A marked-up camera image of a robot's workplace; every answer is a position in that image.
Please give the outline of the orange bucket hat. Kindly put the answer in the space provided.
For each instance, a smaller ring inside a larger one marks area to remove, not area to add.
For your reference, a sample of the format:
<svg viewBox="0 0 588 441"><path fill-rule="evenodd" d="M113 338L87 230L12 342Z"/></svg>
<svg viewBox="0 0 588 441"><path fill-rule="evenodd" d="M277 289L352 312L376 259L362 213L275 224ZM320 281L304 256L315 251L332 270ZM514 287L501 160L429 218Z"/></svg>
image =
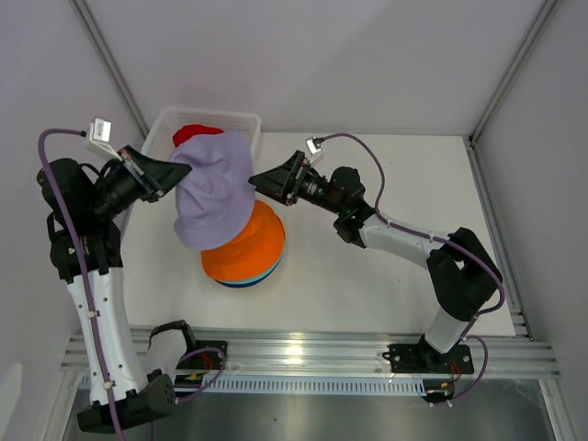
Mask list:
<svg viewBox="0 0 588 441"><path fill-rule="evenodd" d="M230 285L249 284L278 264L286 244L284 226L273 209L261 200L250 220L230 242L201 252L204 273Z"/></svg>

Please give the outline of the lavender bucket hat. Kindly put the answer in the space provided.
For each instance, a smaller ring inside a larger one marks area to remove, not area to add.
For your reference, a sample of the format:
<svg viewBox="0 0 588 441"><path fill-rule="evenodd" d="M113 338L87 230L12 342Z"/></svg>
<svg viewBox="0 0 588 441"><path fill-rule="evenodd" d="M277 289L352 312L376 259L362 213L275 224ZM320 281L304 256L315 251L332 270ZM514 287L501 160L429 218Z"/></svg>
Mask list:
<svg viewBox="0 0 588 441"><path fill-rule="evenodd" d="M239 131L199 134L170 156L191 172L175 187L175 233L188 249L207 251L233 240L249 221L255 202L253 158Z"/></svg>

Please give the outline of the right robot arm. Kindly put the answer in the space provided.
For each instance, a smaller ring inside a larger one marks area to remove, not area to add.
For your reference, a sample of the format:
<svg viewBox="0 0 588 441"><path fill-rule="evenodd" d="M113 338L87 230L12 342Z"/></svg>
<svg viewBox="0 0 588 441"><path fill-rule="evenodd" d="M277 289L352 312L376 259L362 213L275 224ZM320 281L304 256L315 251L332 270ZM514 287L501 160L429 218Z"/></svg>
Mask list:
<svg viewBox="0 0 588 441"><path fill-rule="evenodd" d="M394 254L426 270L439 309L413 347L410 362L393 361L409 372L436 372L480 316L483 305L502 285L502 277L477 235L464 227L440 235L386 220L364 199L359 172L340 166L320 175L301 151L282 165L253 175L256 192L290 206L303 199L336 216L334 228L346 243Z"/></svg>

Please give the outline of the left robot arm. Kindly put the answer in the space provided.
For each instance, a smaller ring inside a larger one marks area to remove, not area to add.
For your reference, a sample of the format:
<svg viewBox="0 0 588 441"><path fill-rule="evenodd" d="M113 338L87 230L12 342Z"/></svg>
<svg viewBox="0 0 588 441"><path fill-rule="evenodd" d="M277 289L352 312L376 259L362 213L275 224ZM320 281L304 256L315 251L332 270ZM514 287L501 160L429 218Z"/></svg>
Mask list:
<svg viewBox="0 0 588 441"><path fill-rule="evenodd" d="M77 415L84 432L115 434L171 415L175 369L197 361L198 344L183 320L155 327L146 355L138 356L124 302L121 232L114 222L137 200L158 201L190 170L126 146L96 180L69 158L50 162L37 175L51 207L51 263L73 299L89 361L90 403Z"/></svg>

